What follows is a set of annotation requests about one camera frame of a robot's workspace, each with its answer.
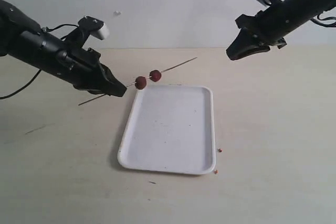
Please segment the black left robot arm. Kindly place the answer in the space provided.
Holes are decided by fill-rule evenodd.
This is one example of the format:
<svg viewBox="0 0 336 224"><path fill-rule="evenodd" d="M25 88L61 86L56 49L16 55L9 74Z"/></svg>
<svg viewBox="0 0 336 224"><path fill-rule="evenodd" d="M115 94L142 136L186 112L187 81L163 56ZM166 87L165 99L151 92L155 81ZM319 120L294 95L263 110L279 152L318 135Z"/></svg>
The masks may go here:
<svg viewBox="0 0 336 224"><path fill-rule="evenodd" d="M85 16L64 39L50 28L1 1L1 56L10 55L91 94L122 97L127 88L102 64L101 54L83 45L89 36L104 40L109 31L97 18Z"/></svg>

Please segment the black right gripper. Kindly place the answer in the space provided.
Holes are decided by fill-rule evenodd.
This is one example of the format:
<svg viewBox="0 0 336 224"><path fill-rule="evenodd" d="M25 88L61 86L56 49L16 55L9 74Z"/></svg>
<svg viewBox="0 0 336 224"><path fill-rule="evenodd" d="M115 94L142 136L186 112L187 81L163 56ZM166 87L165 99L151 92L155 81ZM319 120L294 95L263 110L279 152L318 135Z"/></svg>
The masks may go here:
<svg viewBox="0 0 336 224"><path fill-rule="evenodd" d="M227 56L230 60L239 60L254 54L269 52L271 46L283 48L287 45L285 40L287 19L286 1L274 2L266 10L261 10L254 16L240 15L236 19L240 32L226 49Z"/></svg>

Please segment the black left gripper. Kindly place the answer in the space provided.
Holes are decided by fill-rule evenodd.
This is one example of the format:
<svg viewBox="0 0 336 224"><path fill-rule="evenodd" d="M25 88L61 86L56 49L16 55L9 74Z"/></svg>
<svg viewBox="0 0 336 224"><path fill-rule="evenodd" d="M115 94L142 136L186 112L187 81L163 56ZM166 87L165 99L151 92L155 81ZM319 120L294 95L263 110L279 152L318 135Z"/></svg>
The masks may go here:
<svg viewBox="0 0 336 224"><path fill-rule="evenodd" d="M89 36L88 31L72 31L60 39L42 32L39 69L72 84L77 90L123 97L127 87L99 61L101 54L82 48Z"/></svg>

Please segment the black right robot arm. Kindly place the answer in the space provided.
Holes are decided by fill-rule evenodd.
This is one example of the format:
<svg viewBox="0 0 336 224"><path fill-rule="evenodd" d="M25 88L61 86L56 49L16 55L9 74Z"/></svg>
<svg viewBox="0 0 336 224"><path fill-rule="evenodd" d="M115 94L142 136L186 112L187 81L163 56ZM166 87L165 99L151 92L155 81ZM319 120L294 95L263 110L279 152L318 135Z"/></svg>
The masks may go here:
<svg viewBox="0 0 336 224"><path fill-rule="evenodd" d="M278 49L286 46L285 36L308 21L327 27L320 17L335 8L335 0L257 0L266 9L255 16L240 15L236 25L240 32L226 54L230 60Z"/></svg>

